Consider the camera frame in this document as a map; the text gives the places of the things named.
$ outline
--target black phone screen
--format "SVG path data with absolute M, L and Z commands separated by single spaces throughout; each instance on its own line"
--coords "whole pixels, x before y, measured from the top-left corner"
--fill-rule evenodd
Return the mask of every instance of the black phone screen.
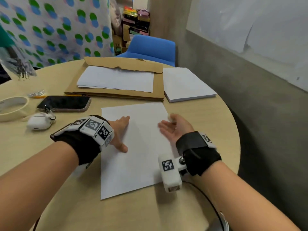
M 37 108 L 44 109 L 47 105 L 50 109 L 84 109 L 89 99 L 88 96 L 48 96 Z

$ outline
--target tape roll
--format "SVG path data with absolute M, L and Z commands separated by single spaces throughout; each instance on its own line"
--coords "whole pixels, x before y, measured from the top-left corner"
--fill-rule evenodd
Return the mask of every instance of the tape roll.
M 13 111 L 6 112 L 6 109 L 16 105 L 22 105 L 22 107 Z M 0 101 L 0 122 L 7 122 L 24 118 L 27 117 L 30 112 L 31 106 L 29 105 L 28 97 L 10 97 Z

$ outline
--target yellow pencil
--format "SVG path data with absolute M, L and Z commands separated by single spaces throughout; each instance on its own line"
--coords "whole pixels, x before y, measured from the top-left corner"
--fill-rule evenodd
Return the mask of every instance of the yellow pencil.
M 76 94 L 76 95 L 63 95 L 63 96 L 83 96 L 81 94 Z M 39 95 L 39 96 L 33 96 L 31 98 L 34 98 L 34 99 L 43 99 L 43 98 L 46 98 L 48 97 L 48 95 Z

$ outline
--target hand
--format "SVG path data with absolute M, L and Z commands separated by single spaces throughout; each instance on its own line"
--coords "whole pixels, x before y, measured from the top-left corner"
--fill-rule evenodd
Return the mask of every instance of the hand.
M 174 123 L 162 120 L 158 127 L 171 144 L 175 144 L 182 135 L 195 131 L 193 126 L 182 116 L 172 113 L 170 117 Z
M 115 146 L 116 149 L 118 149 L 121 152 L 127 152 L 128 148 L 126 145 L 121 141 L 121 137 L 125 131 L 125 128 L 128 125 L 129 122 L 129 116 L 127 117 L 121 117 L 120 119 L 116 121 L 108 121 L 110 123 L 110 126 L 113 128 L 115 132 L 115 136 L 110 142 L 111 145 Z

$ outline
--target smartphone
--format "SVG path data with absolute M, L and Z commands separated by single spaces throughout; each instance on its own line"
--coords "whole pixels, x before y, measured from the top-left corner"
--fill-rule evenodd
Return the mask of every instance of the smartphone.
M 84 112 L 91 104 L 89 96 L 48 96 L 37 109 L 45 111 L 45 105 L 53 112 Z

